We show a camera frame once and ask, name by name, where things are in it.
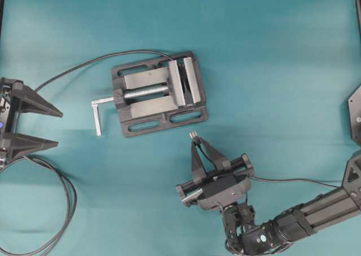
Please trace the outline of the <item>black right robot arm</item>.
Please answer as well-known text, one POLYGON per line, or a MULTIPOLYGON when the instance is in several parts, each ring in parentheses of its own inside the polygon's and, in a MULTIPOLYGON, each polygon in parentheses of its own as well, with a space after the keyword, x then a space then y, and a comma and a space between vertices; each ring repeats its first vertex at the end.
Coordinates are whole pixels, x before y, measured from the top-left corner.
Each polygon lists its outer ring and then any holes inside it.
POLYGON ((177 192, 187 207, 221 213, 225 247, 234 255, 280 253, 298 240, 360 215, 360 152, 348 160, 341 186, 257 225, 254 208, 239 202, 254 177, 249 157, 243 154, 230 161, 195 133, 191 137, 192 180, 177 185, 177 192))

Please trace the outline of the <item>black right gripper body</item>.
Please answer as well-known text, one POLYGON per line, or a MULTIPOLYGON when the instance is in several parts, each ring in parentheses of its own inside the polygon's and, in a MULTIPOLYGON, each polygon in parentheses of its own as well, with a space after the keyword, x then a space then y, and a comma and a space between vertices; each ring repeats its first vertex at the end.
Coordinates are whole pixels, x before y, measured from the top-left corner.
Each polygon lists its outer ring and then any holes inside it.
POLYGON ((225 208, 242 199, 251 189, 254 168, 247 154, 231 161, 231 170, 213 170, 200 183, 190 180, 176 186, 186 207, 198 205, 203 210, 225 208))

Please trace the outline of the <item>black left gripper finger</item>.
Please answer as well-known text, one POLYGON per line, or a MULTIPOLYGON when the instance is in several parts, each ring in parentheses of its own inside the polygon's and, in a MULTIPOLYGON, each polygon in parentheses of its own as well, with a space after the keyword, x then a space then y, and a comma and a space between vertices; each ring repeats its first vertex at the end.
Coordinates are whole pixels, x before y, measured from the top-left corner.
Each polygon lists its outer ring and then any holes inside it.
POLYGON ((24 134, 14 134, 11 139, 11 159, 15 160, 34 152, 55 148, 58 142, 24 134))
POLYGON ((55 106, 22 82, 16 83, 16 97, 20 100, 20 113, 37 113, 54 117, 63 116, 63 113, 55 106))

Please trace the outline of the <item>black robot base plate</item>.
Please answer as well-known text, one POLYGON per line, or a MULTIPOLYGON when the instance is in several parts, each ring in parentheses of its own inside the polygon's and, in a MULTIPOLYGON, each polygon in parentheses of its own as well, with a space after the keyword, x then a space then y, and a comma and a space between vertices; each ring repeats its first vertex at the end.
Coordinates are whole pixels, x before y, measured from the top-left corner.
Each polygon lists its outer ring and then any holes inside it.
POLYGON ((348 99, 351 138, 360 145, 360 86, 348 99))

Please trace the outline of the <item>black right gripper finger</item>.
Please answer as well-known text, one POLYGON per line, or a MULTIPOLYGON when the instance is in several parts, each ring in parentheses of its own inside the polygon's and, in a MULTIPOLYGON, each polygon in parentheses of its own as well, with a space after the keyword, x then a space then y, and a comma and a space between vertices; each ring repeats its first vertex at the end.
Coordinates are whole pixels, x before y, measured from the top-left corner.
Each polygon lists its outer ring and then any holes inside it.
POLYGON ((201 145, 200 139, 193 139, 191 143, 191 155, 192 155, 192 176, 194 182, 202 182, 206 177, 206 172, 201 161, 201 158, 197 152, 197 147, 201 145))
POLYGON ((202 145, 205 147, 209 158, 214 164, 216 169, 229 169, 230 161, 226 158, 226 156, 221 153, 219 150, 212 147, 206 140, 201 139, 202 145))

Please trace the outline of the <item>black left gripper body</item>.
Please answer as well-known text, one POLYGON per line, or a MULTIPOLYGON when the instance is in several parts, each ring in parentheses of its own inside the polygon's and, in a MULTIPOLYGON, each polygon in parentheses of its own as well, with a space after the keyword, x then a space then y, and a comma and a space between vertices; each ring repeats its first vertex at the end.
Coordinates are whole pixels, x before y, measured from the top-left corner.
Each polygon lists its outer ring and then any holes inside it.
POLYGON ((16 133, 23 91, 22 81, 1 78, 1 168, 23 155, 24 141, 16 133))

